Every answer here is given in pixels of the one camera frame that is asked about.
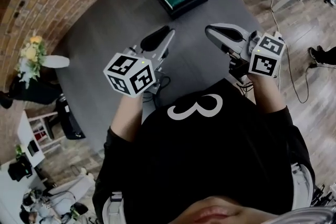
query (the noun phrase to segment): wooden floor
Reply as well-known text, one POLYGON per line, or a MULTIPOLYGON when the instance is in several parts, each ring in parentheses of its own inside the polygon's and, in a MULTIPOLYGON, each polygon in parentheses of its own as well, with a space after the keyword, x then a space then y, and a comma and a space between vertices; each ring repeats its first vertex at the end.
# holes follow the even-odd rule
MULTIPOLYGON (((243 0, 263 28, 272 33, 276 25, 270 12, 271 0, 243 0)), ((307 87, 305 70, 312 62, 307 49, 336 46, 336 10, 323 0, 292 0, 275 12, 280 32, 289 47, 293 79, 304 101, 307 87)), ((286 52, 281 65, 281 92, 306 141, 317 185, 336 182, 336 70, 316 68, 308 71, 309 99, 301 104, 293 90, 286 52)))

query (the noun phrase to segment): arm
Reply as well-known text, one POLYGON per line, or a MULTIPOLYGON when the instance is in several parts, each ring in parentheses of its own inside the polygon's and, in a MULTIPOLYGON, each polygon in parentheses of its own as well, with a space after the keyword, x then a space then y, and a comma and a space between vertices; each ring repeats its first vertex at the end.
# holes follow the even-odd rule
POLYGON ((277 112, 286 107, 285 101, 273 78, 249 74, 253 83, 257 107, 264 113, 277 112))
POLYGON ((142 94, 136 98, 124 95, 111 124, 111 130, 122 139, 133 142, 142 119, 142 94))
POLYGON ((122 191, 135 135, 141 126, 142 95, 124 95, 108 130, 104 144, 105 158, 96 180, 92 198, 96 215, 102 223, 102 210, 113 191, 122 191))

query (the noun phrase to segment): number 3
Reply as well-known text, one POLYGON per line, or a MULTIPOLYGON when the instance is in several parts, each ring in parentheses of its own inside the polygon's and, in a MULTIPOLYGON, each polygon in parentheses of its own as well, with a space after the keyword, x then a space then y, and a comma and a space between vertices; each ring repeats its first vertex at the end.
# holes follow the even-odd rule
POLYGON ((191 114, 193 114, 195 111, 198 111, 199 114, 201 114, 202 116, 205 117, 213 117, 215 115, 217 115, 217 113, 221 110, 222 106, 223 106, 223 99, 222 97, 220 97, 217 94, 207 94, 204 96, 211 96, 212 98, 214 98, 217 101, 216 107, 212 110, 207 110, 204 109, 203 107, 201 107, 197 102, 191 107, 189 108, 187 111, 182 112, 182 113, 175 113, 174 112, 174 108, 176 107, 175 105, 170 107, 167 110, 167 114, 168 116, 176 121, 180 121, 180 120, 184 120, 187 117, 189 117, 191 114))

